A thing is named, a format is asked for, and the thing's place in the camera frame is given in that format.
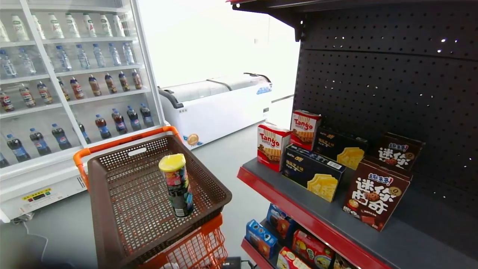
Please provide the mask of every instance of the glass door refrigerator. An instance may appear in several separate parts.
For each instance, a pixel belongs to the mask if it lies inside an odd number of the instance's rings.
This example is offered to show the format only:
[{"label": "glass door refrigerator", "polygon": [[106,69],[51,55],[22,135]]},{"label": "glass door refrigerator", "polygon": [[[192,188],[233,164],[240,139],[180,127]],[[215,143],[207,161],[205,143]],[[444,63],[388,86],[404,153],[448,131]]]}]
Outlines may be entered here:
[{"label": "glass door refrigerator", "polygon": [[136,0],[0,2],[0,219],[84,191],[72,157],[164,126]]}]

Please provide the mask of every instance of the barcode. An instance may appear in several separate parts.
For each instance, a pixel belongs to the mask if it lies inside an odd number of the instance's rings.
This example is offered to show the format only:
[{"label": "barcode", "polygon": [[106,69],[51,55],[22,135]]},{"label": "barcode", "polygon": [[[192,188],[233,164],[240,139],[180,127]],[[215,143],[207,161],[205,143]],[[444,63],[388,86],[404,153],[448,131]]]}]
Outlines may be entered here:
[{"label": "barcode", "polygon": [[334,163],[333,161],[329,161],[329,162],[327,163],[327,165],[328,165],[328,166],[332,166],[332,167],[335,168],[335,169],[341,169],[341,168],[342,168],[342,166],[341,166],[340,164]]}]

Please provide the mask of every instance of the gray floor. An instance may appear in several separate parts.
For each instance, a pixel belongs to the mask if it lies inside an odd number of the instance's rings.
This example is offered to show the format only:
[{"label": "gray floor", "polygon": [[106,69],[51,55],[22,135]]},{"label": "gray floor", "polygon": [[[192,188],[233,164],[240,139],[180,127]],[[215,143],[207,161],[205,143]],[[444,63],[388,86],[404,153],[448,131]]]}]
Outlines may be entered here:
[{"label": "gray floor", "polygon": [[[288,128],[291,111],[292,98],[276,102],[271,106],[269,121]],[[257,154],[256,126],[193,151],[232,192],[232,201],[223,210],[221,230],[229,256],[242,259],[249,259],[240,247],[246,223],[264,219],[269,207],[265,198],[236,178],[239,167]],[[53,264],[58,268],[97,268],[90,208],[89,195],[83,192],[36,211],[33,220],[26,223],[30,234],[48,238],[43,267],[40,257],[46,240],[27,235],[22,224],[1,224],[0,268],[54,268]]]}]

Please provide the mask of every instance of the orange shopping cart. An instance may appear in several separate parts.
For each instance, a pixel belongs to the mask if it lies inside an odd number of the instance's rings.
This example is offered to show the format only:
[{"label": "orange shopping cart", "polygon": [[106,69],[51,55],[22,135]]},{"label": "orange shopping cart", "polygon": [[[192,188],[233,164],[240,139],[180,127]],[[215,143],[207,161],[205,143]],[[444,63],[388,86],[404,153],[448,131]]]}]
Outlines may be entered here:
[{"label": "orange shopping cart", "polygon": [[[81,158],[161,133],[159,138],[91,158],[86,174]],[[186,158],[195,205],[185,218],[174,216],[158,169],[162,157],[176,153]],[[221,211],[232,194],[183,145],[176,128],[165,126],[84,148],[74,161],[91,197],[99,268],[219,269],[227,258]]]}]

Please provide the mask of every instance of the pringles can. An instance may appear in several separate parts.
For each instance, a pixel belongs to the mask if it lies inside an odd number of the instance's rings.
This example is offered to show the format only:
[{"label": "pringles can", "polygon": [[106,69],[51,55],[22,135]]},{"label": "pringles can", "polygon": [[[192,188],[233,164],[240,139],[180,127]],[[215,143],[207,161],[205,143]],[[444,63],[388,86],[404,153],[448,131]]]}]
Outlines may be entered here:
[{"label": "pringles can", "polygon": [[158,166],[166,179],[168,199],[174,215],[178,218],[189,216],[193,212],[194,204],[184,154],[164,156]]}]

